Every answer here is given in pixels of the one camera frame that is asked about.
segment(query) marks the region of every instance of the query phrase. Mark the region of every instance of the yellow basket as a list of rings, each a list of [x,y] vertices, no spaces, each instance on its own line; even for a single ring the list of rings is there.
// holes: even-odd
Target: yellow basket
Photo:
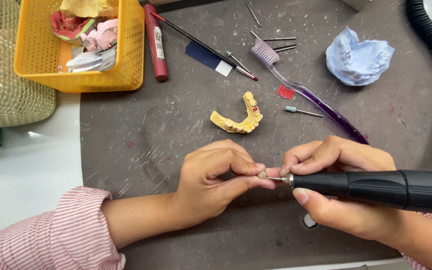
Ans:
[[[145,15],[137,0],[109,0],[118,7],[116,63],[106,71],[59,73],[61,42],[50,14],[61,0],[22,0],[14,72],[66,93],[135,90],[143,84]]]

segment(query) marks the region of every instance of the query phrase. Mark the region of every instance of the toothbrush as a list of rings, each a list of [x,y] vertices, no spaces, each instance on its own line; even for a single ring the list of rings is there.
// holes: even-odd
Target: toothbrush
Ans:
[[[307,99],[316,104],[323,110],[331,119],[333,119],[340,127],[342,127],[355,141],[360,144],[368,145],[368,140],[359,132],[348,119],[337,112],[333,107],[329,106],[315,93],[307,89],[302,83],[296,83],[286,79],[273,65],[274,62],[280,60],[279,55],[264,42],[257,38],[251,52],[283,83],[288,89],[294,90],[297,93],[305,96]]]

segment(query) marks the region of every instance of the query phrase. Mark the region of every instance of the lower jaw model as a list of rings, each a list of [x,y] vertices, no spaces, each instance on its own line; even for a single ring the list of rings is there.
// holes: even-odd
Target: lower jaw model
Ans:
[[[246,112],[248,117],[241,123],[236,123],[229,118],[225,118],[213,110],[209,118],[214,124],[224,129],[229,133],[249,133],[252,132],[263,118],[263,115],[256,106],[257,102],[251,92],[246,92],[243,95],[244,104],[246,105]]]

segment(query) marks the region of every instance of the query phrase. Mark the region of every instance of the gray work mat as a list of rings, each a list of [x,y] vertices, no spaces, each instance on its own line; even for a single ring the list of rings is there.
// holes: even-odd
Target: gray work mat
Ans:
[[[174,192],[184,156],[230,138],[259,163],[279,166],[292,146],[347,138],[333,121],[284,110],[286,105],[321,113],[280,86],[250,49],[261,38],[296,36],[296,49],[280,53],[279,71],[307,85],[352,122],[369,143],[388,151],[399,169],[432,170],[432,58],[406,20],[404,1],[370,2],[356,12],[339,0],[254,0],[262,28],[243,0],[227,0],[162,13],[215,50],[226,50],[258,82],[231,71],[224,77],[184,53],[189,40],[161,24],[169,80],[158,83],[146,41],[144,85],[137,91],[81,95],[84,185],[108,190],[115,199]],[[387,40],[395,48],[390,68],[366,87],[339,82],[326,67],[326,48],[345,27],[359,39]],[[271,42],[272,46],[291,41]],[[229,134],[209,120],[213,110],[240,122],[242,96],[254,94],[260,126]],[[378,242],[324,226],[305,228],[304,209],[291,190],[255,189],[228,209],[186,230],[165,233],[121,250],[127,269],[271,269],[382,260],[400,256]]]

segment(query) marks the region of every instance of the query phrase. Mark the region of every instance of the pink striped shirt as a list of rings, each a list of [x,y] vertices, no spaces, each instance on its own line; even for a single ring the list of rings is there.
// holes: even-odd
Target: pink striped shirt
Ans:
[[[111,193],[79,186],[66,192],[56,211],[0,231],[0,269],[122,270],[126,263],[111,240],[101,212]],[[432,218],[432,214],[421,215]],[[401,253],[416,270],[429,270]]]

